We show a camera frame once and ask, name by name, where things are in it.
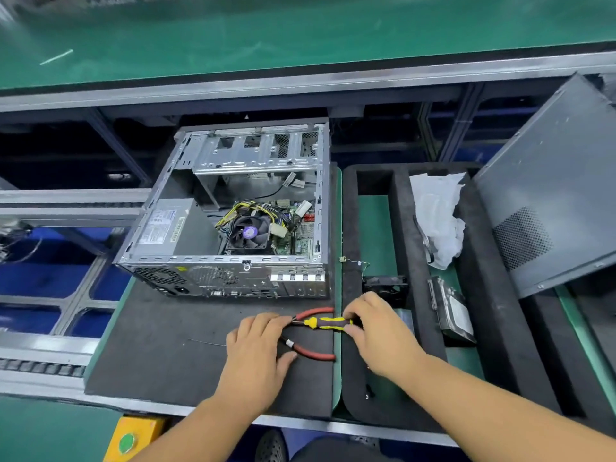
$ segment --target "yellow screwdriver handle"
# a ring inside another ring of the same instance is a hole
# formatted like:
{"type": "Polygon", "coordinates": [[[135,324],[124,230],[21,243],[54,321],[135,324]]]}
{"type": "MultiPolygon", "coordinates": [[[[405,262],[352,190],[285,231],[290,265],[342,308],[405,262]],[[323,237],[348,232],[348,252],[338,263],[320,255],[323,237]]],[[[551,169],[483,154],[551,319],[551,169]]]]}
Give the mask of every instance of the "yellow screwdriver handle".
{"type": "Polygon", "coordinates": [[[308,318],[304,320],[304,325],[312,329],[334,329],[344,331],[344,326],[353,324],[352,319],[345,318],[308,318]]]}

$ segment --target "metal drive cage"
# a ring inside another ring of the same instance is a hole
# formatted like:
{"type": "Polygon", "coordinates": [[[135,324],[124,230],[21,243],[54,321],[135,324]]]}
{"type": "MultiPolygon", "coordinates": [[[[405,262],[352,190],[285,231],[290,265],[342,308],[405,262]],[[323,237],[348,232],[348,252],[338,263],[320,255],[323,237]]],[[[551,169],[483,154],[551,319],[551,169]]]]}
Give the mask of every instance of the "metal drive cage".
{"type": "Polygon", "coordinates": [[[168,295],[328,297],[327,120],[227,126],[178,132],[115,262],[168,295]]]}

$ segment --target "pliers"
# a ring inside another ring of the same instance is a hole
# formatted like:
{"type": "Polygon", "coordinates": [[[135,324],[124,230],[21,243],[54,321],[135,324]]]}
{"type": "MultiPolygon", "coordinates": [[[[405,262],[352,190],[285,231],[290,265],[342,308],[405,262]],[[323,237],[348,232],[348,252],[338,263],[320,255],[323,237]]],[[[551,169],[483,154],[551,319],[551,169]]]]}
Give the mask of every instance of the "pliers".
{"type": "MultiPolygon", "coordinates": [[[[344,318],[316,318],[310,316],[317,314],[333,313],[332,307],[313,308],[312,310],[306,310],[303,313],[299,313],[291,320],[292,326],[308,326],[312,329],[334,329],[338,331],[344,330],[344,326],[347,324],[353,324],[352,320],[344,318]]],[[[304,347],[297,345],[292,340],[280,336],[280,341],[287,345],[291,350],[294,350],[299,355],[310,358],[311,360],[319,360],[321,362],[334,362],[336,356],[334,354],[320,354],[318,352],[312,352],[311,350],[304,349],[304,347]]]]}

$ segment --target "green workbench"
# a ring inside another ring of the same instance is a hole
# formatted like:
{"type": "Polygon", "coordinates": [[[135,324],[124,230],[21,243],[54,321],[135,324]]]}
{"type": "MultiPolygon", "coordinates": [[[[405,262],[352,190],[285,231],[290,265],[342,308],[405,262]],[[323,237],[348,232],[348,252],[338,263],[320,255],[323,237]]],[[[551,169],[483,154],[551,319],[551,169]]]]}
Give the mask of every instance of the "green workbench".
{"type": "Polygon", "coordinates": [[[158,0],[23,14],[0,30],[0,89],[607,42],[615,20],[616,0],[158,0]]]}

